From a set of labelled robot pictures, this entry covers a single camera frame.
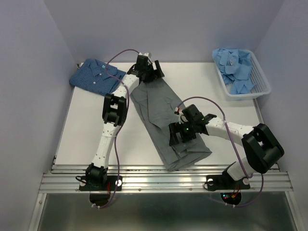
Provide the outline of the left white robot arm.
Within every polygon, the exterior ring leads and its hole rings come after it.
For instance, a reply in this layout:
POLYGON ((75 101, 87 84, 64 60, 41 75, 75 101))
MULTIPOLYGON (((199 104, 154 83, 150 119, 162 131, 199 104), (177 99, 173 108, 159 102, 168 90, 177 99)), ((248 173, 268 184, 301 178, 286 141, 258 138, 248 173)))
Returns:
POLYGON ((164 73, 159 61, 151 61, 149 52, 140 52, 136 63, 125 74, 116 90, 106 94, 102 113, 103 131, 96 154, 86 169, 84 184, 97 190, 101 190, 107 185, 110 152, 119 130, 126 121, 130 93, 140 82, 147 83, 162 77, 164 77, 164 73))

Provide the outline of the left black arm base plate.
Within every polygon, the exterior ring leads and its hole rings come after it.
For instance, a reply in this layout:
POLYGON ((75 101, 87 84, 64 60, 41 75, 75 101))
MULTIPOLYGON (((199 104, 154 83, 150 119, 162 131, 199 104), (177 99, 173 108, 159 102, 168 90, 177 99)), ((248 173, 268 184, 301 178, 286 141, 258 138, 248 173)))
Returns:
POLYGON ((76 176, 75 179, 79 182, 79 190, 82 192, 111 192, 114 190, 122 190, 122 176, 118 178, 116 175, 109 175, 104 182, 87 180, 86 176, 76 176))

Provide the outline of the grey long sleeve shirt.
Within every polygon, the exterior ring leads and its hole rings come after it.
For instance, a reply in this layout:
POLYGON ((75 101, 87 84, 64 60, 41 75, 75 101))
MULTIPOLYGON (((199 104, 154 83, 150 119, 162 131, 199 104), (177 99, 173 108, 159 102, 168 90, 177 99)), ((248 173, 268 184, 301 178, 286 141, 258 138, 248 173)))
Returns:
POLYGON ((163 79, 141 82, 132 91, 130 98, 166 170, 174 171, 193 166, 212 154, 200 135, 187 143, 169 146, 168 125, 178 122, 174 110, 182 100, 163 79))

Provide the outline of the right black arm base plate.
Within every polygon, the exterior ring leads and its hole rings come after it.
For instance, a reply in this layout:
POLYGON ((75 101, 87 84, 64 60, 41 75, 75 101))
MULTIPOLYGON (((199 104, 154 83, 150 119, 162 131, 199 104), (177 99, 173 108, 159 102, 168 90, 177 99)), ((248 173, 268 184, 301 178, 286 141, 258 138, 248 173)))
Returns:
POLYGON ((228 173, 227 170, 231 167, 228 166, 220 175, 207 175, 206 180, 203 184, 203 188, 207 191, 214 192, 216 190, 249 190, 249 182, 245 184, 243 182, 244 177, 239 180, 234 180, 228 173))

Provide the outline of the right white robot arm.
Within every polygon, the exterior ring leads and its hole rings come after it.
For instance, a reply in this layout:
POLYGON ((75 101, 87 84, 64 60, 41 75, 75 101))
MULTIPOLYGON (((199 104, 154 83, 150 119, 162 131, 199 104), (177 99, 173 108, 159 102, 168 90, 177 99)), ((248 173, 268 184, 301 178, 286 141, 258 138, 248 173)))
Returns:
POLYGON ((178 122, 168 126, 171 146, 190 142, 196 139, 197 134, 205 134, 243 147, 245 158, 228 166, 218 179, 227 188, 232 188, 254 173, 266 173, 284 155, 284 149, 263 123, 245 126, 227 122, 214 114, 203 115, 194 104, 183 110, 176 108, 175 114, 178 122))

